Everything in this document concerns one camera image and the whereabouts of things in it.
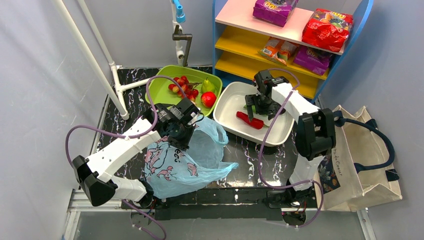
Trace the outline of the red chili pepper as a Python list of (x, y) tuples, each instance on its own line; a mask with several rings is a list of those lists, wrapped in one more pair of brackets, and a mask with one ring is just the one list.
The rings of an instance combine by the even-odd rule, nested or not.
[(237, 111), (236, 112), (236, 117), (240, 120), (242, 120), (243, 122), (245, 122), (247, 125), (249, 125), (250, 127), (260, 130), (264, 127), (264, 122), (260, 119), (257, 118), (252, 118), (249, 119), (249, 116), (241, 111)]

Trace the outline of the red apple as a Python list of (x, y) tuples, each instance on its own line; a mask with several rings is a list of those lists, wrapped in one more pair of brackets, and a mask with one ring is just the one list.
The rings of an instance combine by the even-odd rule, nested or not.
[(208, 91), (201, 95), (200, 100), (205, 108), (211, 109), (217, 100), (217, 96), (212, 91)]

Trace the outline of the light blue printed plastic bag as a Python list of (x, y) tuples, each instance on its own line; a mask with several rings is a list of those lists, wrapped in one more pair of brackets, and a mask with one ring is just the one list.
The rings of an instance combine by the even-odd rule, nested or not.
[(144, 174), (153, 195), (159, 199), (176, 197), (226, 178), (239, 166), (223, 161), (228, 142), (224, 128), (206, 117), (195, 125), (187, 150), (171, 146), (165, 137), (150, 144)]

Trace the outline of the red strawberry bunch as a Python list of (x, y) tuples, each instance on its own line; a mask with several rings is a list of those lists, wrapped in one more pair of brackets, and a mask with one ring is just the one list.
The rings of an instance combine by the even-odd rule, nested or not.
[(168, 89), (177, 94), (179, 97), (183, 98), (183, 93), (185, 96), (192, 102), (196, 101), (196, 97), (199, 95), (199, 90), (197, 87), (201, 84), (200, 82), (190, 82), (186, 75), (181, 77), (173, 78), (177, 84), (171, 83), (168, 85)]

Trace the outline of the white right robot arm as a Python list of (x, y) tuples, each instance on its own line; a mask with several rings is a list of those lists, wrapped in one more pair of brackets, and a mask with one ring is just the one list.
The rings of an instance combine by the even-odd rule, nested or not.
[(282, 112), (296, 122), (295, 147), (298, 153), (287, 189), (304, 191), (313, 186), (313, 177), (324, 156), (336, 145), (334, 114), (329, 108), (321, 109), (307, 101), (283, 76), (273, 77), (269, 69), (253, 77), (256, 93), (245, 96), (247, 118), (254, 113), (268, 116), (272, 123)]

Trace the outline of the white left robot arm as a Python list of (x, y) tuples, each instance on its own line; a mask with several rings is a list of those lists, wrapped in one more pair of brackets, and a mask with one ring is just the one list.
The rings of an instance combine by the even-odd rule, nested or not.
[(91, 205), (98, 207), (109, 200), (129, 200), (143, 205), (151, 200), (154, 191), (145, 180), (122, 178), (115, 173), (159, 140), (182, 151), (189, 149), (195, 122), (201, 115), (201, 110), (188, 98), (176, 105), (157, 103), (144, 111), (124, 134), (113, 134), (115, 140), (99, 152), (75, 157), (71, 166)]

